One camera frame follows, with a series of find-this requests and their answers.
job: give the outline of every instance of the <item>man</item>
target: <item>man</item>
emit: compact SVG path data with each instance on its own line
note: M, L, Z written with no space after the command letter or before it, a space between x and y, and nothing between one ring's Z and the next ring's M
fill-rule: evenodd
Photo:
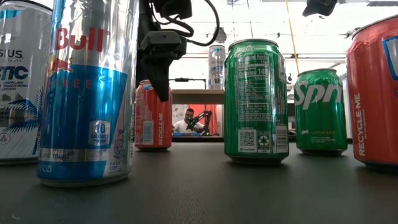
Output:
M194 110L191 108L188 108L185 112L185 118L181 121L177 121L173 125L173 131L175 133L183 133L183 135L186 135L186 136L192 135L192 130L189 128L187 129L187 127L188 127L189 119L193 118L193 113L194 113ZM197 132L197 133L201 133L203 131L203 127L204 127L203 124L197 122L197 124L193 127L193 131Z

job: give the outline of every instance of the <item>table surface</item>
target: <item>table surface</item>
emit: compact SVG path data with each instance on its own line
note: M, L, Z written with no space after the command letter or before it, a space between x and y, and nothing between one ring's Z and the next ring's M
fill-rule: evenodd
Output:
M0 167L0 223L397 223L398 177L353 158L237 166L222 143L135 152L128 179L80 189L39 184L35 165Z

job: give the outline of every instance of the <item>soda can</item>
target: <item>soda can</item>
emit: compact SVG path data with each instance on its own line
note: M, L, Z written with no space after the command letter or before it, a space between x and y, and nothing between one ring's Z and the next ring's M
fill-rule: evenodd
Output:
M305 154L341 155L347 150L343 83L336 70L300 73L294 98L297 148Z
M354 156L398 170L398 15L354 33L347 52Z
M289 155L285 60L271 40L229 46L224 151L233 162L280 164Z
M42 184L81 187L128 176L137 5L55 1L37 171Z
M161 102L149 80L136 91L134 145L142 151L164 151L172 145L172 91Z
M225 47L222 45L213 45L209 48L209 79L208 89L224 89L224 61Z
M37 161L51 15L32 1L0 6L0 164Z

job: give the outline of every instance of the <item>sprite can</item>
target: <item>sprite can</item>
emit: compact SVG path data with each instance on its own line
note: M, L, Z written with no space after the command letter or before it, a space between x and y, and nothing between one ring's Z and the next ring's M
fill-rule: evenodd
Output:
M240 40L228 50L225 154L238 163L280 164L289 155L284 58L271 40Z
M294 85L296 144L303 153L337 154L347 149L343 85L330 68L306 71Z

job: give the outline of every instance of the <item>celsius can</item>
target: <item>celsius can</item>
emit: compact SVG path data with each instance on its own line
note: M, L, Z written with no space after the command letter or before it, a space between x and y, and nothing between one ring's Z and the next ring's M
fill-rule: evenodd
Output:
M56 0L37 175L79 187L127 177L138 1Z
M37 161L51 14L31 1L0 6L0 164Z
M161 102L149 80L136 91L134 145L142 151L166 150L172 145L172 91Z
M225 154L234 162L280 164L289 155L285 60L271 40L229 46Z
M213 45L209 48L209 89L224 89L225 47Z
M398 15L354 33L347 52L354 156L398 170Z
M343 84L330 68L306 71L294 85L296 145L303 153L337 154L347 149Z

